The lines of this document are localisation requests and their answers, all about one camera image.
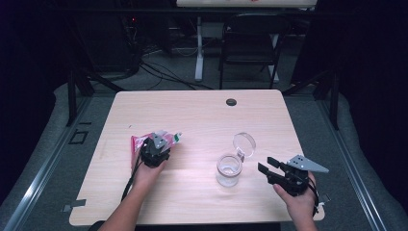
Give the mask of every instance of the light wooden tabletop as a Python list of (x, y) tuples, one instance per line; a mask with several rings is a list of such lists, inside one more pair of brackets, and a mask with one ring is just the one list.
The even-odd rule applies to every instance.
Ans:
[(177, 0), (178, 7), (312, 8), (317, 0)]
[[(226, 100), (237, 100), (228, 106)], [(287, 162), (302, 154), (297, 135), (278, 90), (123, 91), (116, 95), (73, 208), (72, 225), (107, 219), (120, 203), (131, 174), (131, 136), (158, 130), (181, 141), (151, 194), (138, 224), (204, 224), (290, 220), (286, 205), (258, 171), (271, 156)], [(256, 142), (245, 159), (238, 184), (216, 180), (217, 159), (235, 153), (234, 135), (246, 132)], [(270, 170), (283, 174), (269, 166)], [(315, 219), (322, 219), (324, 211)]]

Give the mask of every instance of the gray carpet floor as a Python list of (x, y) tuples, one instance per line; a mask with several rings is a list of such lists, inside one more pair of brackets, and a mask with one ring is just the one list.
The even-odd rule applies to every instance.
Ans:
[[(199, 84), (217, 89), (217, 46), (211, 41), (205, 49), (203, 81)], [(301, 38), (289, 38), (284, 47), (280, 66), (278, 68), (279, 83), (275, 89), (285, 90), (290, 84), (297, 53), (302, 44)], [(195, 53), (193, 49), (174, 49), (173, 56), (162, 52), (155, 52), (143, 57), (147, 64), (156, 66), (162, 72), (171, 70), (172, 73), (196, 84), (193, 80), (195, 68)], [(267, 89), (268, 73), (259, 73), (259, 67), (228, 68), (226, 78), (238, 78), (237, 82), (227, 81), (226, 89)], [(136, 75), (115, 81), (127, 90), (189, 90), (185, 84), (161, 80), (141, 69)], [(73, 227), (69, 224), (69, 212), (61, 212), (64, 205), (76, 199), (82, 181), (85, 177), (91, 155), (102, 131), (104, 122), (112, 105), (115, 94), (105, 86), (92, 82), (96, 94), (92, 98), (85, 98), (78, 94), (80, 115), (75, 123), (66, 128), (68, 119), (66, 85), (55, 90), (57, 103), (53, 114), (46, 126), (40, 142), (32, 158), (15, 184), (9, 197), (0, 208), (0, 229), (12, 228), (17, 230), (87, 230), (87, 227)], [(330, 169), (328, 174), (316, 173), (319, 193), (328, 194), (332, 201), (324, 207), (326, 216), (318, 222), (320, 230), (372, 230), (365, 207), (362, 206), (361, 196), (350, 180), (344, 162), (344, 151), (339, 145), (338, 136), (344, 141), (346, 150), (351, 156), (358, 173), (370, 193), (376, 213), (381, 217), (384, 225), (378, 230), (407, 230), (408, 219), (400, 205), (388, 194), (378, 179), (375, 171), (368, 164), (364, 153), (359, 148), (352, 119), (348, 112), (348, 104), (341, 97), (339, 105), (340, 131), (333, 131), (327, 122), (325, 111), (327, 102), (315, 101), (311, 96), (314, 86), (301, 90), (297, 95), (286, 96), (295, 131), (299, 137), (306, 157)], [(75, 131), (87, 131), (88, 135), (83, 144), (69, 144)], [(16, 209), (24, 198), (29, 195), (30, 185), (37, 179), (38, 173), (44, 169), (44, 163), (56, 152), (61, 155), (53, 159), (54, 167), (48, 169), (49, 178), (44, 179), (44, 187), (39, 190), (32, 206), (22, 213), (17, 226), (11, 226), (15, 219)], [(281, 230), (295, 230), (291, 222), (281, 224)]]

